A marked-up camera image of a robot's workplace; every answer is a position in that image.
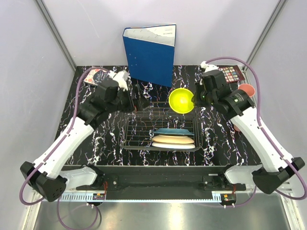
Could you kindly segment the short pink cup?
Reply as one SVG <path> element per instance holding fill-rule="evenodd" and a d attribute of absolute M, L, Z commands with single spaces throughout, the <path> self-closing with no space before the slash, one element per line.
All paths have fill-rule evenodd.
<path fill-rule="evenodd" d="M 240 132 L 240 129 L 236 125 L 234 125 L 234 130 Z"/>

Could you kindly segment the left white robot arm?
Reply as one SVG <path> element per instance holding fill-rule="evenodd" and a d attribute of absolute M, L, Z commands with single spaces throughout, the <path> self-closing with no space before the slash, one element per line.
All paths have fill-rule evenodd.
<path fill-rule="evenodd" d="M 77 170 L 63 171 L 64 164 L 111 113 L 142 111 L 149 104 L 138 84 L 131 90 L 120 87 L 115 80 L 98 84 L 82 104 L 76 105 L 73 118 L 47 151 L 33 163 L 26 161 L 21 165 L 24 184 L 48 202 L 57 200 L 66 190 L 80 186 L 100 189 L 104 185 L 104 173 L 100 169 L 87 164 Z"/>

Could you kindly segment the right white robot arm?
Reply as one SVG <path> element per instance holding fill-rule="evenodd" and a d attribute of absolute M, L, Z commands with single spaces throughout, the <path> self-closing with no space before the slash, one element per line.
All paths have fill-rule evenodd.
<path fill-rule="evenodd" d="M 227 166 L 224 174 L 218 177 L 220 188 L 228 190 L 234 184 L 253 184 L 263 193 L 271 194 L 295 171 L 305 166 L 303 159 L 288 153 L 257 118 L 258 111 L 250 96 L 241 89 L 232 91 L 220 70 L 203 71 L 195 87 L 192 98 L 194 105 L 212 106 L 229 119 L 261 160 L 261 164 L 256 166 Z"/>

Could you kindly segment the teal plate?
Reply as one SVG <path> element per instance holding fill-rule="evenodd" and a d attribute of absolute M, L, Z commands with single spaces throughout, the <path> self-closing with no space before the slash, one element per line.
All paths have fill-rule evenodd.
<path fill-rule="evenodd" d="M 178 128 L 160 128 L 153 132 L 154 134 L 159 135 L 173 135 L 173 136 L 193 136 L 194 133 L 190 132 L 187 129 L 178 129 Z"/>

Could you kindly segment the yellow-green bowl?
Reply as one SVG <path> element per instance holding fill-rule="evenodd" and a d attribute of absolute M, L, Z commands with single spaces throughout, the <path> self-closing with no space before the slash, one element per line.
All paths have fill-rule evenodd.
<path fill-rule="evenodd" d="M 173 90 L 168 99 L 170 108 L 178 114 L 187 114 L 194 109 L 192 102 L 194 94 L 186 88 Z"/>

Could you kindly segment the tall pink cup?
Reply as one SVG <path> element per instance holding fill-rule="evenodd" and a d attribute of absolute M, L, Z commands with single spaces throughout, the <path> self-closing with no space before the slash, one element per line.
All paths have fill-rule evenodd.
<path fill-rule="evenodd" d="M 239 90 L 243 90 L 249 97 L 253 97 L 256 93 L 255 88 L 250 84 L 240 84 L 238 87 Z"/>

